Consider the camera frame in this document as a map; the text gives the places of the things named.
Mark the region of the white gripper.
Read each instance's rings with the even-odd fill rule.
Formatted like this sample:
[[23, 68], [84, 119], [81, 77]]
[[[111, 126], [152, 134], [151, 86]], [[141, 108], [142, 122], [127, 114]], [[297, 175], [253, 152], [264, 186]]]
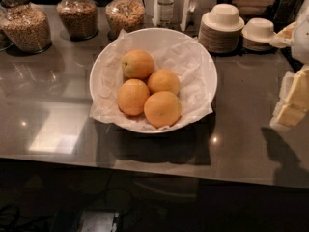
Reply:
[[309, 112], [309, 8], [295, 22], [275, 34], [269, 44], [277, 48], [289, 47], [292, 57], [304, 64], [299, 71], [287, 71], [284, 75], [279, 101], [270, 120], [274, 130], [286, 131]]

